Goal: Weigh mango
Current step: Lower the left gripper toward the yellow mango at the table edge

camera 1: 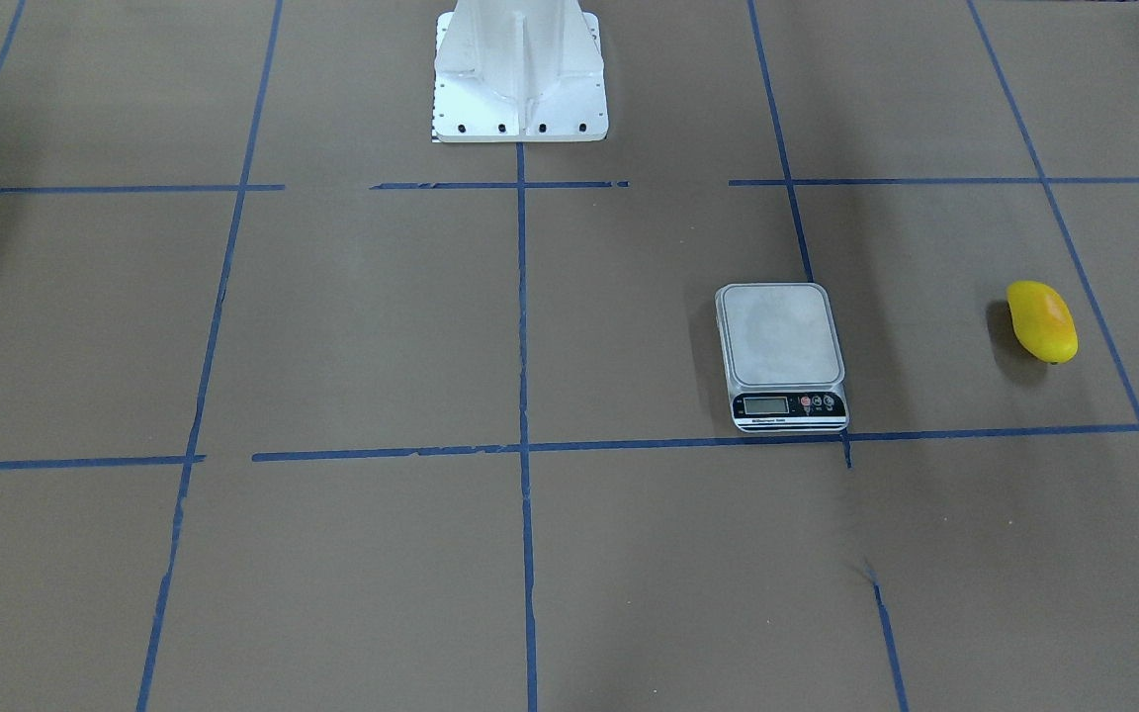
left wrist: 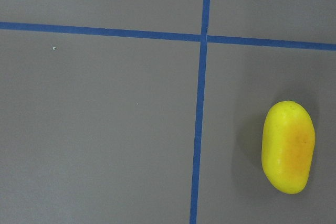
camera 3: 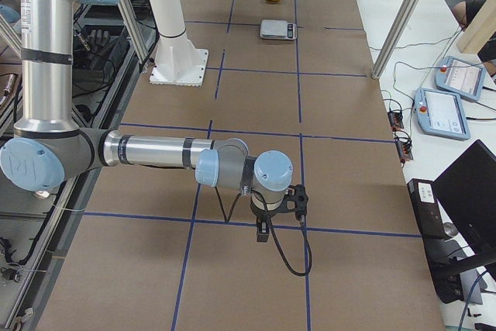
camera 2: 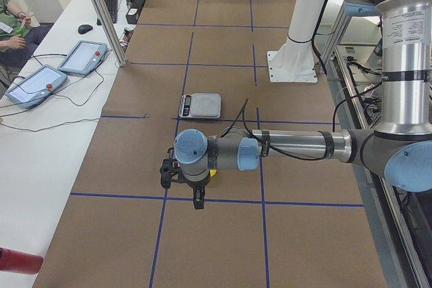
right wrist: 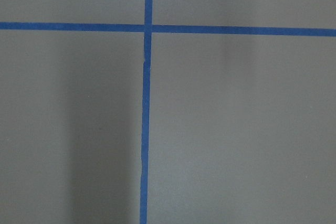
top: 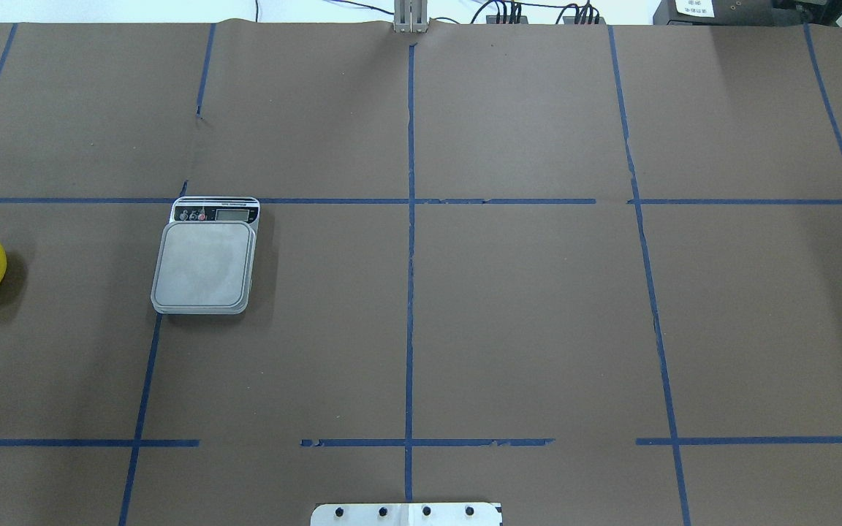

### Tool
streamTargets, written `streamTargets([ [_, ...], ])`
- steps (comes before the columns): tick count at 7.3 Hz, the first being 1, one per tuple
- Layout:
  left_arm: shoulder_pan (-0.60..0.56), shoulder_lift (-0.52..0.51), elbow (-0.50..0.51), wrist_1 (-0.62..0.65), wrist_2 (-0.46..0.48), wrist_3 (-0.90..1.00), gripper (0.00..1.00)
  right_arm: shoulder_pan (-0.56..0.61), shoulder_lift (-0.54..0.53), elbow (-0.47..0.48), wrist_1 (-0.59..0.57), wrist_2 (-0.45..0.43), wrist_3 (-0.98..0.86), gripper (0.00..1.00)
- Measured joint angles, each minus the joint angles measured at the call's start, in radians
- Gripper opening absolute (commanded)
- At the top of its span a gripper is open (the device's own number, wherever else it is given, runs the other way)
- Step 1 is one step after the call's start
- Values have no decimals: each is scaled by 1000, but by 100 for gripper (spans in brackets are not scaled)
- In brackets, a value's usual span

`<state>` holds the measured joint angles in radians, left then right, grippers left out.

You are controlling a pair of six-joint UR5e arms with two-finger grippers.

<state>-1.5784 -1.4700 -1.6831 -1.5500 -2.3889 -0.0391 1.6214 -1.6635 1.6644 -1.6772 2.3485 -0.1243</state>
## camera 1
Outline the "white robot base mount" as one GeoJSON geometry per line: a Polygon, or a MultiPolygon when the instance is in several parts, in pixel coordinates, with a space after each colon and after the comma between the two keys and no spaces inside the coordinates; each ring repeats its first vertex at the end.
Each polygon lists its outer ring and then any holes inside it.
{"type": "Polygon", "coordinates": [[[601,26],[577,1],[458,1],[439,15],[434,140],[601,141],[609,130],[601,26]]]}

